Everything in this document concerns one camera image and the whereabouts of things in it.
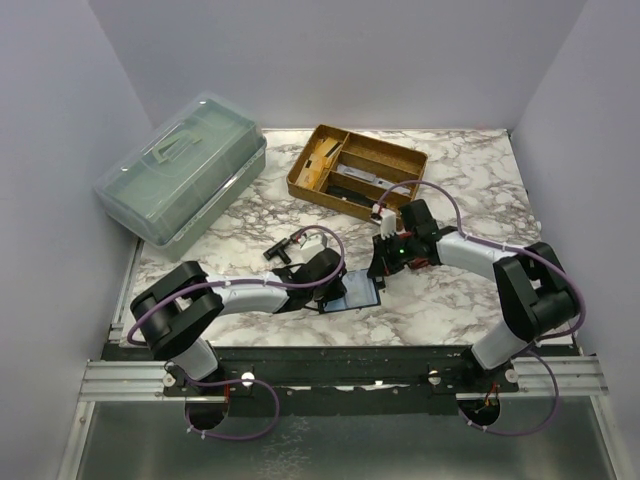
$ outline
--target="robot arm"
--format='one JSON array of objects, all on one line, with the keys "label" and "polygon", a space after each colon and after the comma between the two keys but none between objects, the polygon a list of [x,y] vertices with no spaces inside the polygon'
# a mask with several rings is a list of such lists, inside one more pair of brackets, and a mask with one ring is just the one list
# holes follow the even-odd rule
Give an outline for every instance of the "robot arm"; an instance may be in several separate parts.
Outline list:
[{"label": "robot arm", "polygon": [[[496,282],[504,321],[463,354],[466,376],[477,378],[500,367],[579,313],[571,288],[553,271],[526,255],[471,242],[453,227],[439,228],[424,200],[400,208],[405,226],[400,234],[395,233],[395,214],[376,207],[372,217],[380,221],[381,233],[373,238],[369,277],[379,279],[405,266],[449,265]],[[549,245],[538,242],[527,250],[562,268]]]},{"label": "robot arm", "polygon": [[131,312],[139,320],[156,308],[165,298],[191,285],[206,282],[229,282],[227,285],[201,288],[182,295],[159,310],[155,310],[140,330],[155,360],[171,360],[190,378],[201,380],[218,368],[218,360],[209,345],[200,338],[213,320],[222,315],[243,312],[283,313],[300,310],[310,302],[319,308],[342,298],[345,287],[342,277],[314,287],[284,289],[267,282],[309,284],[326,278],[338,268],[340,255],[326,248],[326,239],[307,239],[303,249],[306,263],[298,268],[275,268],[264,275],[242,276],[243,284],[231,284],[240,277],[209,276],[198,262],[185,262],[164,276],[131,302]]}]

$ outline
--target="plastic storage box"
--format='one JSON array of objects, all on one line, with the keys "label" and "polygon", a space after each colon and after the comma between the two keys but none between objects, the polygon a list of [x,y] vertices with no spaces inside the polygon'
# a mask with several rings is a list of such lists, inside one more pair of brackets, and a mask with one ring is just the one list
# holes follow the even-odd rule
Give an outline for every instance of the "plastic storage box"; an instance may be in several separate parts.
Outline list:
[{"label": "plastic storage box", "polygon": [[254,121],[203,94],[95,190],[111,217],[175,261],[264,169],[265,148]]}]

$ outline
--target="metal rail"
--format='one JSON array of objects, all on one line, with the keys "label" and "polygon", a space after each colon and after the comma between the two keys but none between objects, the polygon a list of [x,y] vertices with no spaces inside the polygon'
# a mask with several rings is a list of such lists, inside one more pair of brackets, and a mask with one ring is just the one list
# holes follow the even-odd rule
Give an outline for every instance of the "metal rail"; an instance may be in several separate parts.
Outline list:
[{"label": "metal rail", "polygon": [[[597,357],[548,357],[562,396],[606,395],[608,389]],[[547,397],[553,395],[549,373],[534,358],[514,362],[519,392],[504,393],[503,398]],[[81,402],[223,402],[224,397],[165,397],[163,362],[89,362],[80,390]],[[304,385],[291,389],[304,388]],[[477,394],[458,394],[458,399],[477,398]]]}]

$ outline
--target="black connector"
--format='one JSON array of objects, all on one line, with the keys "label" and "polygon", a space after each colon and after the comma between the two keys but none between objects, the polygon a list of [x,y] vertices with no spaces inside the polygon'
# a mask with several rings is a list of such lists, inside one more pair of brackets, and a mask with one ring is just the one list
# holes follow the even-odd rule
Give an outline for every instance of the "black connector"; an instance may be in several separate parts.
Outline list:
[{"label": "black connector", "polygon": [[285,252],[285,249],[293,243],[293,238],[283,238],[278,243],[276,243],[273,247],[265,250],[262,255],[267,260],[271,260],[273,257],[279,257],[285,265],[289,265],[291,263],[291,258]]}]

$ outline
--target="marble tabletop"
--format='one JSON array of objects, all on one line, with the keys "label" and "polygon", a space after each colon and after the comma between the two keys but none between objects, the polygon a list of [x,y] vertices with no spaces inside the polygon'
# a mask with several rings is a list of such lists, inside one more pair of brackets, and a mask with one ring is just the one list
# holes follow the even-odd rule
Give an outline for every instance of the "marble tabletop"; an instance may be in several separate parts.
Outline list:
[{"label": "marble tabletop", "polygon": [[[366,131],[364,135],[397,143],[429,155],[425,180],[446,188],[457,200],[465,230],[512,244],[538,240],[533,217],[504,130]],[[311,130],[266,131],[267,166],[183,257],[219,274],[256,274],[281,264],[262,252],[299,226],[333,229],[347,249],[347,268],[367,268],[374,225],[291,197],[286,174]],[[421,187],[441,225],[454,224],[454,211],[440,193]],[[167,274],[177,263],[145,244],[129,301]],[[224,346],[380,346],[458,345],[484,336],[501,319],[495,285],[475,274],[439,266],[405,270],[387,279],[382,305],[318,315],[301,310],[279,315],[233,314],[217,318],[203,337]],[[134,319],[123,317],[121,344]],[[569,338],[552,343],[570,343]]]}]

